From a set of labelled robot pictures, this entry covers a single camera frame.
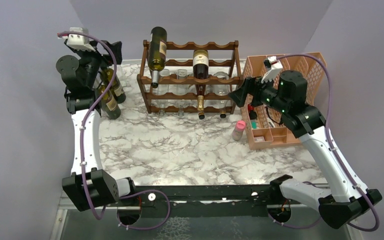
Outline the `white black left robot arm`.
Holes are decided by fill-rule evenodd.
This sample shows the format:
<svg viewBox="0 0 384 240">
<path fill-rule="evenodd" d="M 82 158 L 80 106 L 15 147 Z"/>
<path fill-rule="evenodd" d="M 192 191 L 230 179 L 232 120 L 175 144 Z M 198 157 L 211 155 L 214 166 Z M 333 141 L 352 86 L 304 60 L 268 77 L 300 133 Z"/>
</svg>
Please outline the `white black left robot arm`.
<svg viewBox="0 0 384 240">
<path fill-rule="evenodd" d="M 132 205 L 137 200 L 135 184 L 129 177 L 114 179 L 102 166 L 99 128 L 101 92 L 95 82 L 104 67 L 122 63 L 122 43 L 104 41 L 112 54 L 100 53 L 92 40 L 85 49 L 69 46 L 76 56 L 64 55 L 55 64 L 65 84 L 64 98 L 74 127 L 74 158 L 70 175 L 62 179 L 62 189 L 78 211 L 105 207 L 119 200 Z"/>
</svg>

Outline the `green wine bottle cream label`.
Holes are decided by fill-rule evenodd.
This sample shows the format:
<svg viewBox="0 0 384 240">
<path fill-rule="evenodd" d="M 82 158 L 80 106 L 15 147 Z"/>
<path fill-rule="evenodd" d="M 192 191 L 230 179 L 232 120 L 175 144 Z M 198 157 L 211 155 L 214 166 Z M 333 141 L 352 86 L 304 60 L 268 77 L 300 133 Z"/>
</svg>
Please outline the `green wine bottle cream label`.
<svg viewBox="0 0 384 240">
<path fill-rule="evenodd" d="M 123 86 L 121 85 L 119 78 L 114 73 L 113 69 L 108 68 L 108 67 L 105 67 L 102 69 L 101 80 L 106 87 L 110 83 L 110 80 L 112 79 L 113 76 L 114 76 L 114 81 L 112 82 L 112 85 L 110 87 L 110 91 L 111 91 L 112 95 L 115 97 L 116 102 L 118 104 L 121 104 L 126 100 L 127 96 L 126 96 L 126 93 L 123 89 Z"/>
</svg>

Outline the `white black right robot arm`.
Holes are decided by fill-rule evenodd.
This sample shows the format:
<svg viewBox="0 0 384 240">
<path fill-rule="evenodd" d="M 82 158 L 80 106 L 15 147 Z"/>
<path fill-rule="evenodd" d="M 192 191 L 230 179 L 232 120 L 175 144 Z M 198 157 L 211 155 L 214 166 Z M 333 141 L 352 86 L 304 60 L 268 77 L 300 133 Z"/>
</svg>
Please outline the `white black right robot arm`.
<svg viewBox="0 0 384 240">
<path fill-rule="evenodd" d="M 339 229 L 382 200 L 377 189 L 359 181 L 333 141 L 324 116 L 307 103 L 307 80 L 299 71 L 282 71 L 278 87 L 265 77 L 248 77 L 228 96 L 239 107 L 252 96 L 252 106 L 264 105 L 279 112 L 281 123 L 308 150 L 329 185 L 321 189 L 284 175 L 270 182 L 272 202 L 297 201 L 318 211 L 328 226 Z"/>
</svg>

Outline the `green wine bottle white label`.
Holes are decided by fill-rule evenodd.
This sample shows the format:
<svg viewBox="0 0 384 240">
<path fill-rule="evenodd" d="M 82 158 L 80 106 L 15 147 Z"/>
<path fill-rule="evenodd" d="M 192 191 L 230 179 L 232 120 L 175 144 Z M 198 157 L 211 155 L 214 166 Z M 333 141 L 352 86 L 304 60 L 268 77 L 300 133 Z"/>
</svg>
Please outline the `green wine bottle white label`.
<svg viewBox="0 0 384 240">
<path fill-rule="evenodd" d="M 110 90 L 108 90 L 101 99 L 101 107 L 108 115 L 110 120 L 115 120 L 120 117 L 121 109 Z"/>
</svg>

